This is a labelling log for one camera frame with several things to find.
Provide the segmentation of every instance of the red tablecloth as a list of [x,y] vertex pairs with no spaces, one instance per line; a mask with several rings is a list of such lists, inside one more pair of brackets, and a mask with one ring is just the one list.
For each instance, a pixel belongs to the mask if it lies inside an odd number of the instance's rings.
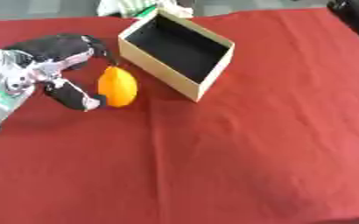
[[[359,38],[327,10],[194,21],[236,42],[199,104],[124,62],[128,108],[91,113],[38,92],[0,133],[0,224],[288,224],[359,216]],[[117,18],[0,22],[0,47]],[[105,61],[66,76],[90,90]]]

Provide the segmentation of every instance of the white object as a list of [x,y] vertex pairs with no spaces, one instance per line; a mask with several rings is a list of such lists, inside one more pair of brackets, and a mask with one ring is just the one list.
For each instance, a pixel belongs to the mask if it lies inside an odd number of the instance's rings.
[[98,5],[97,13],[100,17],[107,17],[108,15],[119,13],[117,0],[101,0]]

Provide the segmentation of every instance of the orange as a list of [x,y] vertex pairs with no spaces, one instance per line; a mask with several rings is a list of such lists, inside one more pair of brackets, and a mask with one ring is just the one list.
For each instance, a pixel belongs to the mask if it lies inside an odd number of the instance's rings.
[[135,100],[137,82],[127,71],[109,66],[99,78],[98,93],[106,96],[108,105],[120,108]]

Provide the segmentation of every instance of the cardboard box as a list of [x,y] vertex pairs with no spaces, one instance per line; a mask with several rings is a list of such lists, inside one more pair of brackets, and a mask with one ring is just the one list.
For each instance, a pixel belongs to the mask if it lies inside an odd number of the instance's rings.
[[235,44],[155,10],[119,36],[120,54],[197,102],[229,64]]

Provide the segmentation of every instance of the table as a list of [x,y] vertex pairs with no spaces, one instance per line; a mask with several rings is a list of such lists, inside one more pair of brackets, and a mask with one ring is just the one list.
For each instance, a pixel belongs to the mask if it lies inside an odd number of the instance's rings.
[[[311,223],[359,217],[359,38],[325,9],[196,23],[236,42],[199,104],[123,61],[128,108],[71,111],[37,92],[0,132],[0,223]],[[113,17],[0,22],[0,47]],[[89,90],[105,61],[67,73]]]

